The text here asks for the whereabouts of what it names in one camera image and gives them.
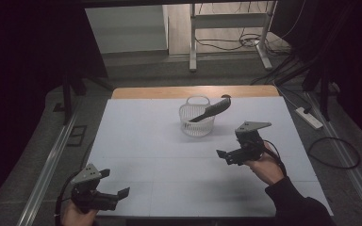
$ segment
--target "aluminum rail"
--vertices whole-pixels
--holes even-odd
[[[18,226],[32,225],[34,222],[35,216],[40,209],[43,196],[45,195],[46,189],[51,182],[52,176],[55,172],[55,168],[58,164],[58,160],[63,153],[63,149],[66,145],[67,139],[72,132],[74,122],[78,115],[79,107],[82,104],[82,97],[78,97],[74,100],[74,113],[70,117],[67,125],[64,125],[61,129],[55,144],[49,153],[49,156],[46,159],[45,165],[41,171],[40,177],[35,184],[30,197],[28,198],[25,209],[20,216],[19,221],[17,222]]]
[[[315,107],[312,109],[315,112],[316,117],[322,122],[324,126],[324,132],[329,137],[338,137],[337,131],[335,130],[334,126],[330,121],[326,121],[325,118],[319,111],[319,103],[316,97],[313,97],[313,93],[306,93],[305,96],[307,97],[308,101]],[[351,166],[354,164],[354,160],[352,159],[351,155],[349,154],[346,145],[335,140],[332,140],[332,144],[336,151],[337,156],[341,163],[345,166]],[[347,170],[348,176],[350,177],[354,188],[356,189],[358,195],[362,200],[362,174],[359,169],[349,169]]]

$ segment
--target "black sleeve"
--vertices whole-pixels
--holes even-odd
[[[275,204],[277,226],[336,226],[325,206],[312,198],[303,197],[288,177],[266,188]]]

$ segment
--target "metal post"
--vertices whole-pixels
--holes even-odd
[[[266,21],[263,25],[263,30],[261,32],[260,40],[255,41],[255,47],[260,55],[261,61],[263,62],[263,66],[266,70],[272,70],[272,64],[270,63],[269,57],[266,53],[266,38],[267,33],[269,32],[270,24],[272,23],[272,15],[275,9],[275,1],[271,3],[270,9],[267,11]]]
[[[195,41],[195,4],[190,4],[190,50],[189,50],[189,70],[196,72],[196,41]]]

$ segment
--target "dark curtain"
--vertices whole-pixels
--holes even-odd
[[[107,76],[85,10],[0,1],[0,186],[65,73]]]
[[[340,87],[337,99],[362,129],[362,1],[344,25],[330,58],[331,78]]]

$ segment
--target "gray floor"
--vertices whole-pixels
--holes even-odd
[[[260,13],[266,10],[267,2],[232,2],[232,3],[206,3],[195,4],[196,15],[214,15],[214,14],[240,14],[240,13]],[[189,53],[190,48],[190,5],[168,5],[169,15],[169,53],[172,56]],[[195,37],[201,40],[202,45],[197,43],[197,53],[220,53],[220,52],[241,52],[255,51],[255,47],[240,46],[239,41],[220,41],[220,40],[238,40],[243,34],[261,34],[261,27],[245,28],[215,28],[215,29],[197,29]],[[245,36],[244,38],[254,38],[255,36]],[[267,40],[274,50],[286,50],[289,45],[276,35],[269,32]]]
[[[274,56],[271,62],[276,66],[284,56]],[[107,82],[121,87],[162,87],[197,85],[249,85],[251,81],[266,74],[256,54],[209,55],[198,56],[198,71],[189,72],[187,56],[167,57],[161,53],[138,55],[105,56],[109,73]],[[302,77],[286,83],[286,87],[300,92]],[[52,181],[43,196],[41,207],[33,225],[54,225],[55,201],[66,178],[80,167],[84,153],[96,135],[111,91],[89,80],[85,80],[87,95],[75,97],[81,102],[75,126],[86,125],[86,135],[79,147],[65,147],[58,162]],[[296,105],[302,100],[285,92]],[[52,90],[46,96],[45,111],[34,136],[30,139],[25,152],[0,189],[0,225],[15,225],[25,208],[25,204],[36,183],[41,169],[62,129],[63,112],[53,112],[56,103],[62,103],[61,88]],[[315,131],[294,113],[294,106],[288,104],[301,140],[306,148],[320,137],[327,136],[324,130]],[[351,142],[362,157],[362,131],[346,115],[337,103],[336,96],[329,99],[330,124],[341,138]],[[68,144],[77,143],[79,137],[71,137]],[[316,154],[330,162],[338,163],[339,158],[334,146],[324,141],[316,146]],[[352,183],[351,174],[345,169],[331,169],[313,159],[312,165],[319,177],[321,186],[334,212],[337,225],[362,225],[362,197]],[[362,173],[362,163],[358,169]],[[101,225],[125,225],[121,218],[98,218]]]

